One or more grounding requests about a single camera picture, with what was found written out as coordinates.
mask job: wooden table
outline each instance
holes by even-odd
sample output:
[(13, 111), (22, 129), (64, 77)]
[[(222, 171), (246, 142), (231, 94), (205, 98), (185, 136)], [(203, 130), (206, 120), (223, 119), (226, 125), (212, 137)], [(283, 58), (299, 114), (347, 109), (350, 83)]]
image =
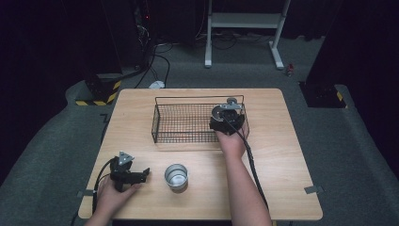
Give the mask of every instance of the wooden table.
[[(317, 195), (304, 190), (313, 183), (279, 89), (122, 90), (87, 189), (93, 189), (101, 167), (124, 151), (136, 158), (131, 171), (151, 168), (151, 173), (147, 183), (115, 218), (230, 219), (225, 164), (218, 143), (154, 143), (151, 133), (155, 97), (214, 95), (245, 96), (250, 129), (247, 141), (272, 219), (320, 219), (323, 212)], [(194, 102), (196, 98), (190, 100), (190, 104)], [(247, 156), (243, 159), (250, 171)], [(188, 169), (188, 188), (183, 193), (172, 192), (165, 182), (165, 169), (173, 163), (181, 163)], [(81, 218), (91, 216), (91, 202), (89, 196), (82, 200)]]

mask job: cable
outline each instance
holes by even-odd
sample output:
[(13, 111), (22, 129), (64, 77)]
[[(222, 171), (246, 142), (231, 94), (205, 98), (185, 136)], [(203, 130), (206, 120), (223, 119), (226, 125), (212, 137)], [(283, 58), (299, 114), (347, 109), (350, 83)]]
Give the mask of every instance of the cable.
[(159, 81), (158, 73), (156, 72), (156, 70), (153, 67), (151, 67), (151, 72), (153, 75), (153, 79), (155, 79), (155, 81)]
[(101, 168), (99, 175), (97, 176), (97, 180), (96, 180), (96, 184), (94, 185), (94, 190), (93, 190), (93, 204), (92, 204), (92, 213), (94, 214), (94, 212), (96, 211), (96, 206), (97, 206), (97, 191), (99, 189), (99, 184), (101, 181), (101, 175), (103, 174), (104, 169), (106, 168), (106, 166), (108, 166), (108, 164), (111, 163), (113, 159), (109, 159), (108, 162), (105, 163), (105, 165)]
[(100, 114), (100, 116), (104, 116), (103, 123), (105, 123), (104, 129), (103, 129), (103, 133), (101, 135), (101, 143), (103, 143), (103, 140), (104, 140), (104, 137), (105, 137), (105, 132), (106, 132), (106, 129), (108, 128), (109, 120), (107, 119), (108, 118), (108, 114)]
[(130, 78), (130, 77), (134, 77), (134, 76), (136, 76), (136, 75), (139, 75), (139, 74), (143, 73), (144, 70), (147, 70), (147, 69), (148, 69), (147, 67), (143, 67), (142, 69), (140, 69), (140, 70), (137, 71), (137, 72), (128, 73), (128, 74), (125, 74), (125, 75), (123, 75), (123, 76), (116, 77), (116, 78), (105, 78), (105, 79), (102, 79), (102, 81), (104, 81), (104, 82), (119, 82), (119, 81), (121, 81), (121, 80), (123, 80), (123, 79)]
[(234, 126), (223, 115), (221, 117), (235, 131), (235, 133), (237, 133), (238, 136), (240, 136), (240, 138), (244, 141), (244, 145), (247, 148), (247, 156), (248, 156), (248, 160), (249, 160), (250, 169), (252, 171), (253, 179), (255, 180), (256, 187), (258, 187), (258, 191), (261, 194), (263, 202), (266, 205), (267, 210), (268, 210), (269, 209), (269, 205), (267, 204), (266, 197), (263, 194), (261, 183), (259, 183), (258, 174), (256, 173), (256, 169), (255, 169), (255, 162), (253, 161), (252, 150), (250, 149), (246, 138), (243, 135), (241, 135), (240, 132), (236, 128), (234, 128)]
[[(148, 44), (148, 42), (149, 42), (149, 39), (150, 39), (150, 33), (149, 33), (149, 31), (147, 30), (147, 28), (145, 28), (145, 27), (142, 26), (142, 25), (138, 25), (138, 26), (137, 26), (137, 30), (139, 31), (138, 40), (139, 40), (140, 43), (141, 43), (141, 50), (144, 52), (144, 51), (145, 51), (145, 48), (146, 48), (146, 46), (147, 46), (147, 44)], [(143, 43), (144, 35), (147, 35), (146, 43)]]
[(252, 38), (254, 38), (254, 40), (240, 40), (240, 38), (247, 38), (248, 36), (239, 36), (239, 37), (237, 37), (237, 39), (238, 39), (238, 43), (248, 43), (248, 44), (256, 44), (256, 43), (262, 43), (262, 42), (265, 42), (265, 41), (268, 41), (268, 40), (270, 40), (273, 36), (262, 36), (262, 35), (260, 35), (258, 38), (256, 38), (256, 37), (252, 37)]
[(173, 43), (163, 43), (163, 44), (157, 44), (156, 47), (158, 46), (163, 46), (163, 45), (170, 45), (170, 48), (167, 50), (161, 51), (161, 52), (154, 52), (155, 54), (163, 54), (166, 53), (167, 51), (171, 50), (173, 48)]
[(199, 32), (197, 33), (197, 35), (196, 35), (196, 38), (199, 36), (199, 34), (200, 34), (200, 31), (202, 30), (202, 27), (203, 27), (203, 22), (205, 21), (205, 0), (203, 0), (203, 13), (202, 13), (202, 21), (201, 21), (201, 23), (200, 23), (200, 27), (199, 27)]
[(110, 175), (110, 174), (111, 174), (111, 173), (107, 173), (106, 175), (102, 176), (102, 177), (100, 178), (100, 181), (102, 181), (104, 177), (106, 177), (106, 176), (108, 176), (108, 175)]
[(155, 57), (161, 57), (162, 59), (164, 59), (166, 62), (167, 62), (167, 64), (168, 64), (168, 70), (167, 70), (167, 75), (165, 76), (165, 81), (164, 81), (164, 88), (166, 88), (167, 87), (167, 80), (168, 80), (168, 76), (169, 76), (169, 71), (170, 71), (170, 62), (169, 62), (169, 60), (167, 60), (165, 57), (163, 57), (163, 56), (159, 56), (159, 55), (154, 55)]
[(140, 85), (141, 81), (143, 81), (144, 77), (146, 76), (146, 74), (147, 74), (147, 73), (149, 72), (149, 70), (151, 69), (151, 66), (152, 66), (152, 63), (153, 63), (153, 59), (154, 59), (154, 57), (152, 58), (149, 67), (148, 67), (147, 70), (143, 73), (143, 76), (141, 76), (140, 80), (139, 80), (138, 83), (136, 84), (135, 89), (138, 87), (138, 85)]
[(71, 220), (71, 226), (74, 225), (74, 222), (76, 221), (77, 215), (78, 215), (79, 210), (76, 210), (76, 212), (74, 213), (72, 220)]
[(216, 45), (214, 45), (212, 43), (212, 46), (218, 50), (228, 50), (231, 49), (236, 43), (237, 43), (237, 38), (234, 35), (231, 35), (231, 39), (229, 40), (222, 40), (222, 41), (232, 41), (232, 45), (226, 48), (221, 48), (221, 47), (217, 47)]

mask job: forearm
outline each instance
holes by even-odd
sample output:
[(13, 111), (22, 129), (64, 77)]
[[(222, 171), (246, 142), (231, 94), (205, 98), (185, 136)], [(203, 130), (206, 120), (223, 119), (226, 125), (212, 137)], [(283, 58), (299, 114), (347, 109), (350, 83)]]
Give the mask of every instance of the forearm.
[(238, 225), (271, 225), (263, 199), (241, 159), (226, 157), (231, 221)]

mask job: black cable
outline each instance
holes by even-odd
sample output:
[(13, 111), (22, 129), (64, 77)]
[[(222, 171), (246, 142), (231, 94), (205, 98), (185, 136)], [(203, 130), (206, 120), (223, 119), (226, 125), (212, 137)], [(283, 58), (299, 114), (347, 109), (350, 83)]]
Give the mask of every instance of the black cable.
[(228, 50), (228, 49), (231, 49), (231, 48), (237, 43), (237, 38), (236, 38), (235, 36), (231, 36), (231, 37), (232, 37), (232, 39), (230, 39), (230, 40), (222, 40), (221, 38), (218, 38), (218, 39), (217, 39), (217, 40), (222, 40), (222, 41), (232, 41), (232, 45), (229, 46), (229, 47), (221, 48), (221, 47), (217, 47), (217, 46), (214, 45), (213, 43), (212, 43), (212, 46), (213, 46), (214, 48), (218, 49), (218, 50)]
[(108, 128), (109, 120), (107, 119), (108, 118), (108, 114), (100, 114), (100, 116), (104, 116), (103, 123), (105, 123), (104, 129), (103, 129), (103, 133), (101, 135), (101, 143), (103, 143), (103, 140), (104, 140), (104, 137), (105, 137), (105, 132), (106, 132), (106, 129)]
[(108, 162), (105, 163), (105, 165), (101, 168), (99, 175), (97, 176), (97, 180), (96, 180), (96, 184), (94, 185), (94, 190), (93, 190), (93, 204), (92, 204), (92, 213), (94, 214), (94, 212), (96, 211), (96, 206), (97, 206), (97, 191), (99, 189), (99, 184), (101, 181), (101, 175), (103, 174), (104, 169), (106, 168), (106, 166), (108, 166), (108, 164), (111, 163), (113, 159), (109, 159)]
[(203, 27), (203, 24), (204, 24), (204, 21), (205, 21), (205, 14), (206, 14), (206, 4), (205, 4), (205, 0), (203, 0), (202, 20), (201, 20), (200, 27), (199, 27), (199, 32), (197, 33), (196, 38), (199, 36), (199, 34), (200, 34), (201, 30), (202, 30), (202, 27)]
[(79, 210), (76, 210), (76, 212), (74, 213), (72, 220), (71, 220), (71, 226), (74, 225), (74, 222), (76, 221), (77, 215), (78, 215)]
[(141, 76), (140, 80), (139, 80), (138, 83), (136, 84), (135, 89), (138, 87), (138, 85), (140, 85), (141, 81), (143, 81), (144, 77), (146, 76), (146, 74), (147, 74), (147, 73), (149, 72), (149, 70), (151, 69), (151, 66), (152, 66), (152, 63), (153, 63), (153, 59), (154, 59), (154, 57), (152, 58), (151, 63), (150, 63), (150, 65), (149, 65), (147, 71), (145, 71), (145, 72), (143, 73), (143, 76)]
[(167, 60), (165, 57), (163, 57), (163, 56), (159, 56), (159, 55), (154, 55), (155, 57), (161, 57), (162, 59), (164, 59), (166, 62), (167, 62), (167, 64), (168, 64), (168, 70), (167, 70), (167, 75), (165, 76), (165, 81), (164, 81), (164, 88), (166, 88), (167, 87), (167, 80), (168, 80), (168, 76), (169, 76), (169, 71), (170, 71), (170, 62), (169, 62), (169, 60)]
[(125, 74), (125, 75), (123, 75), (123, 76), (116, 77), (116, 78), (103, 78), (102, 81), (104, 81), (104, 82), (109, 82), (109, 83), (110, 83), (110, 82), (119, 82), (119, 81), (121, 81), (121, 80), (123, 80), (123, 79), (130, 78), (130, 77), (134, 77), (134, 76), (136, 76), (136, 75), (139, 75), (139, 74), (143, 73), (145, 70), (148, 70), (148, 67), (143, 67), (142, 69), (140, 69), (140, 70), (137, 71), (137, 72), (128, 73), (128, 74)]
[(255, 180), (256, 187), (258, 187), (258, 191), (261, 194), (263, 202), (266, 205), (267, 210), (268, 210), (269, 209), (269, 205), (267, 204), (266, 197), (263, 194), (261, 183), (259, 183), (258, 174), (256, 173), (256, 169), (255, 169), (255, 162), (253, 161), (252, 150), (250, 149), (246, 138), (243, 135), (241, 135), (240, 132), (223, 115), (221, 117), (235, 131), (235, 133), (237, 133), (238, 136), (240, 136), (240, 138), (243, 140), (244, 145), (247, 148), (247, 156), (248, 156), (248, 160), (249, 160), (250, 169), (252, 171), (253, 179)]
[(153, 79), (155, 79), (155, 81), (159, 81), (158, 73), (156, 72), (156, 70), (153, 67), (151, 67), (151, 72), (153, 75)]
[(165, 43), (165, 44), (157, 44), (156, 47), (161, 46), (161, 45), (170, 45), (170, 48), (168, 48), (167, 50), (161, 51), (161, 52), (154, 52), (155, 54), (163, 54), (166, 53), (168, 51), (170, 51), (171, 49), (173, 49), (173, 43)]
[(205, 46), (206, 46), (206, 40), (202, 41), (201, 39), (198, 39), (198, 40), (194, 43), (193, 48), (194, 48), (194, 49), (199, 49), (199, 48), (202, 48), (202, 47), (205, 47)]
[(100, 178), (100, 181), (102, 181), (104, 177), (106, 177), (106, 176), (108, 176), (108, 175), (110, 175), (110, 174), (111, 174), (111, 173), (107, 173), (106, 175), (102, 176), (102, 177)]
[(238, 43), (247, 43), (247, 44), (256, 44), (256, 43), (262, 43), (262, 42), (268, 41), (273, 36), (269, 36), (265, 40), (261, 40), (263, 37), (265, 37), (265, 36), (259, 36), (258, 38), (253, 37), (253, 38), (255, 38), (254, 40), (240, 40), (240, 38), (242, 38), (242, 37), (238, 37), (238, 41), (237, 42)]

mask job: white stand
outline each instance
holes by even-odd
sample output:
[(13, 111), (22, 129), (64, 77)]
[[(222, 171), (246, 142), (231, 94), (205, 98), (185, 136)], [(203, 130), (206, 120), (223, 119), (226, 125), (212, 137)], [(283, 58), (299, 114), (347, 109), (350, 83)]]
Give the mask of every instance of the white stand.
[(209, 0), (208, 30), (205, 50), (205, 68), (212, 67), (212, 27), (244, 27), (244, 28), (275, 28), (276, 35), (273, 41), (269, 42), (270, 50), (279, 70), (284, 69), (277, 45), (279, 36), (287, 17), (288, 7), (291, 0), (286, 0), (282, 13), (213, 13), (212, 0)]

